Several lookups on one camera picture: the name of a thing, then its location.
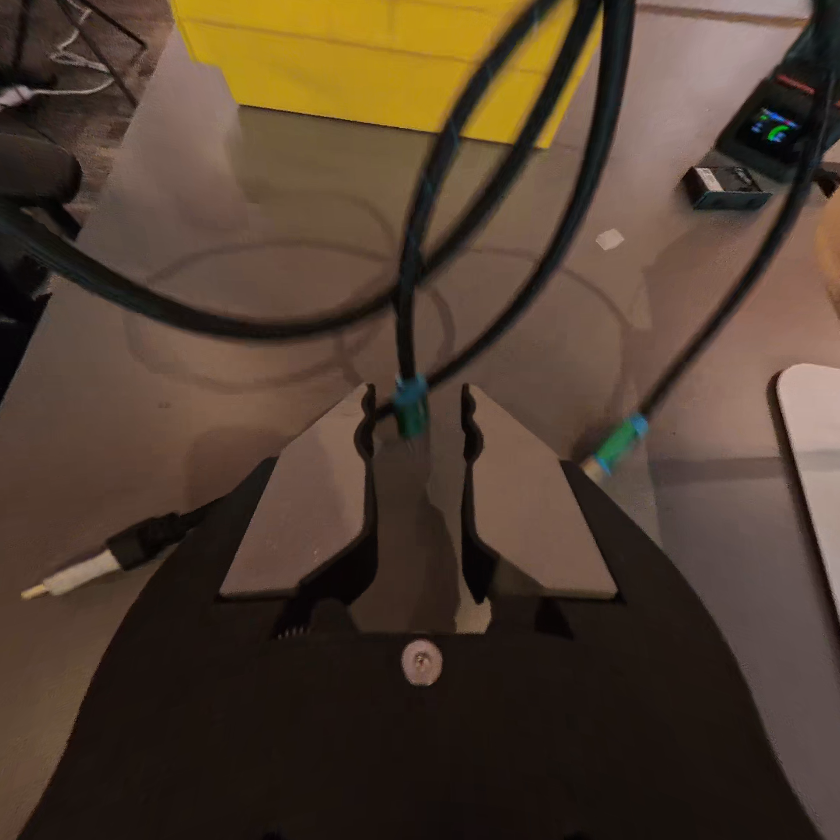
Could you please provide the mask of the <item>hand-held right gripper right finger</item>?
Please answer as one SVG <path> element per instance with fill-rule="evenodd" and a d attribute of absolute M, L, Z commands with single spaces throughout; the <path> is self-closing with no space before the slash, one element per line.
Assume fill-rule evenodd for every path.
<path fill-rule="evenodd" d="M 612 600 L 616 583 L 551 447 L 474 385 L 462 388 L 461 425 L 461 558 L 474 602 Z"/>

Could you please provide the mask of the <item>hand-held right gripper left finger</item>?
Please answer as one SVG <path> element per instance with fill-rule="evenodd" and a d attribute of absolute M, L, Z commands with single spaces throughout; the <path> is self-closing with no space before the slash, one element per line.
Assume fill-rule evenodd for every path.
<path fill-rule="evenodd" d="M 374 414 L 375 387 L 359 385 L 281 450 L 222 597 L 297 594 L 373 530 Z"/>

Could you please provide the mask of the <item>thin black cable green plugs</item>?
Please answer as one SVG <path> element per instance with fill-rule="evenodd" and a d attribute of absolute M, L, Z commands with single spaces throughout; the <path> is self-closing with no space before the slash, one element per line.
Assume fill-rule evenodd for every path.
<path fill-rule="evenodd" d="M 453 164 L 460 145 L 460 131 L 480 105 L 491 83 L 501 73 L 521 43 L 537 29 L 556 2 L 533 2 L 517 17 L 475 70 L 453 106 L 418 179 L 411 212 L 405 225 L 402 255 L 393 295 L 395 348 L 399 377 L 393 399 L 380 410 L 382 417 L 394 415 L 400 435 L 411 439 L 427 426 L 427 394 L 453 377 L 487 350 L 531 306 L 552 273 L 559 267 L 579 226 L 592 204 L 610 149 L 623 104 L 627 69 L 635 23 L 635 2 L 579 2 L 570 30 L 537 101 L 510 152 L 491 177 L 448 239 L 428 258 L 422 246 L 439 190 Z M 518 178 L 532 142 L 554 110 L 566 81 L 581 55 L 593 22 L 603 12 L 602 49 L 595 106 L 584 158 L 572 198 L 554 237 L 526 284 L 499 318 L 466 350 L 427 381 L 417 373 L 414 339 L 414 297 L 418 284 L 457 253 L 502 201 Z M 809 66 L 817 81 L 812 105 L 804 121 L 803 143 L 791 180 L 791 188 L 780 214 L 751 264 L 730 289 L 718 309 L 671 362 L 634 415 L 623 420 L 583 464 L 594 480 L 611 474 L 621 459 L 647 434 L 648 422 L 665 403 L 679 380 L 711 346 L 724 325 L 758 284 L 800 216 L 805 199 L 827 149 L 829 130 L 835 118 L 833 96 L 838 93 L 838 2 L 814 2 L 811 21 L 805 29 Z"/>

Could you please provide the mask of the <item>small black battery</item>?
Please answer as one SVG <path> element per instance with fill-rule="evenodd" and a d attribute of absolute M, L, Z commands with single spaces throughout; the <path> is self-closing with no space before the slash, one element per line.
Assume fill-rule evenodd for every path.
<path fill-rule="evenodd" d="M 772 197 L 743 166 L 690 167 L 682 176 L 689 205 L 695 211 L 752 212 Z"/>

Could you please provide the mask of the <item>yellow plastic bin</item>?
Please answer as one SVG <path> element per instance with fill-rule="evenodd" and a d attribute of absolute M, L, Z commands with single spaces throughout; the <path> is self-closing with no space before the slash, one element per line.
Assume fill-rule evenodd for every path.
<path fill-rule="evenodd" d="M 426 133 L 521 1 L 174 1 L 189 56 L 238 104 Z"/>

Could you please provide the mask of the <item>black power bank with display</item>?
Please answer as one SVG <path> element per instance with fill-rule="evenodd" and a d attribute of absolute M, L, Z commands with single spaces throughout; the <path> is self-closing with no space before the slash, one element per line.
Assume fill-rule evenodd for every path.
<path fill-rule="evenodd" d="M 807 27 L 730 119 L 715 142 L 717 152 L 775 182 L 792 181 L 822 77 L 812 42 Z"/>

